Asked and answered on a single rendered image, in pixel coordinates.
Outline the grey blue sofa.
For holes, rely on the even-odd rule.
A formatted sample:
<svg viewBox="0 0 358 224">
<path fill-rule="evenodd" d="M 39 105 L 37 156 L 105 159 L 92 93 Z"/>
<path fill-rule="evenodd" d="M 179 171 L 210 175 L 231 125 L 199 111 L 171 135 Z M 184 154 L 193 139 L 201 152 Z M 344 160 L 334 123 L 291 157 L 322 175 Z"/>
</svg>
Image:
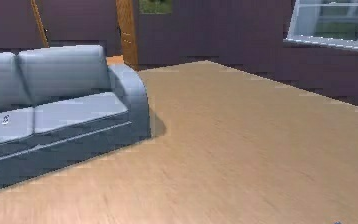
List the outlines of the grey blue sofa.
<svg viewBox="0 0 358 224">
<path fill-rule="evenodd" d="M 0 189 L 150 136 L 143 81 L 102 46 L 0 53 Z"/>
</svg>

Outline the brown wooden door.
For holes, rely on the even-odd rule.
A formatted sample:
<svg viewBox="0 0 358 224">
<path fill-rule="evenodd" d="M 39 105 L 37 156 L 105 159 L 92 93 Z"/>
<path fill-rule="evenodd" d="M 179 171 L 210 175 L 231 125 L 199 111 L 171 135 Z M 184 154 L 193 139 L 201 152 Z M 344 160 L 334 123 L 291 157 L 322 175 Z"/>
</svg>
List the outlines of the brown wooden door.
<svg viewBox="0 0 358 224">
<path fill-rule="evenodd" d="M 138 69 L 138 48 L 135 34 L 132 0 L 116 0 L 118 30 L 124 63 Z"/>
</svg>

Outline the white framed window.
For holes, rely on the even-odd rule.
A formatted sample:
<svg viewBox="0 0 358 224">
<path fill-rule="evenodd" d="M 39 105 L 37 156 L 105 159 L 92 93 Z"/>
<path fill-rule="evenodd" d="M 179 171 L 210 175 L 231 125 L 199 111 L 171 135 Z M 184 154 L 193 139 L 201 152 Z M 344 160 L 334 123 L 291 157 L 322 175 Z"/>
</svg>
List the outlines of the white framed window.
<svg viewBox="0 0 358 224">
<path fill-rule="evenodd" d="M 284 41 L 358 51 L 358 0 L 295 0 Z"/>
</svg>

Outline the green framed picture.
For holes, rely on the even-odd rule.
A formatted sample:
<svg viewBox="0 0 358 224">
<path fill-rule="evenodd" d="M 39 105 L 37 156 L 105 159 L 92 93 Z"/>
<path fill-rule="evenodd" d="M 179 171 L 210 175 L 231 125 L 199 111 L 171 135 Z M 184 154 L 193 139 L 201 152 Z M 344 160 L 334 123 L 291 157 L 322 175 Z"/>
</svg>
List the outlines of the green framed picture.
<svg viewBox="0 0 358 224">
<path fill-rule="evenodd" d="M 139 0 L 141 14 L 169 14 L 172 6 L 172 0 Z"/>
</svg>

